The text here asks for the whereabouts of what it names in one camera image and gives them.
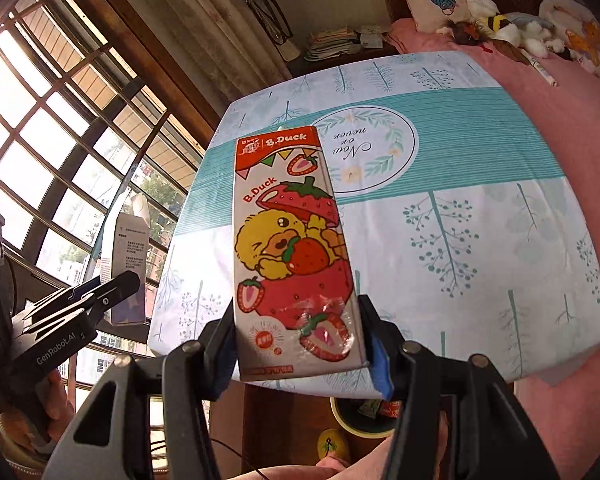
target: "curtain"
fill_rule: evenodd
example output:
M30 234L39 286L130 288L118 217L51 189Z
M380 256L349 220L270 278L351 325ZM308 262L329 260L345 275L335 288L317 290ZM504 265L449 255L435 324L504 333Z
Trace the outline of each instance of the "curtain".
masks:
M128 0L222 116L291 75L244 0Z

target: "window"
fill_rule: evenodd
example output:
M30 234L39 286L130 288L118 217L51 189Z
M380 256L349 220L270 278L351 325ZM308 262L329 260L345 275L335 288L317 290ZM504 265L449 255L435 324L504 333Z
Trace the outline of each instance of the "window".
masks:
M115 197L149 203L146 322L173 231L204 150L74 0L19 0L0 31L0 213L7 256L58 287L98 273L98 233ZM99 332L61 365L76 408L120 351L145 344ZM151 402L163 432L162 401ZM154 454L164 462L164 450Z
M111 346L112 348L120 348L122 345L122 338L110 336L107 334L100 335L100 344L105 346Z
M98 359L98 364L96 365L96 373L103 374L104 370L111 364L111 361L108 359Z

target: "tablecloth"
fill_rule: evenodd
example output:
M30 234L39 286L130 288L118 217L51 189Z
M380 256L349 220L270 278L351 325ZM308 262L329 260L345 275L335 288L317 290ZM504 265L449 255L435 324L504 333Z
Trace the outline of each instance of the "tablecloth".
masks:
M515 380L600 343L600 267L562 170L511 97L461 52L362 61L232 104L178 222L148 344L165 353L233 293L235 139L314 124L356 290L443 356ZM368 372L265 381L372 397Z

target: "books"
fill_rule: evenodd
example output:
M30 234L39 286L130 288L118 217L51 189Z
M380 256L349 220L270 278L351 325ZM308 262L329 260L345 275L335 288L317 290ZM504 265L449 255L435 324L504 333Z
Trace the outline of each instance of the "books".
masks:
M342 27L335 30L312 32L304 58L307 61L318 61L341 54L355 54L360 50L362 50L362 46L356 32Z

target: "snack wrapper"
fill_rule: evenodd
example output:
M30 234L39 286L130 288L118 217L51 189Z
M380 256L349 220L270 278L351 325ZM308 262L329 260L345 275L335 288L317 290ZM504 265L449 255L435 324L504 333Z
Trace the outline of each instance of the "snack wrapper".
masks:
M241 380L366 365L340 216L314 127L238 139L234 243Z
M400 400L392 400L391 402L388 400L383 400L378 408L378 413L391 418L398 418L400 416L401 407L402 403Z

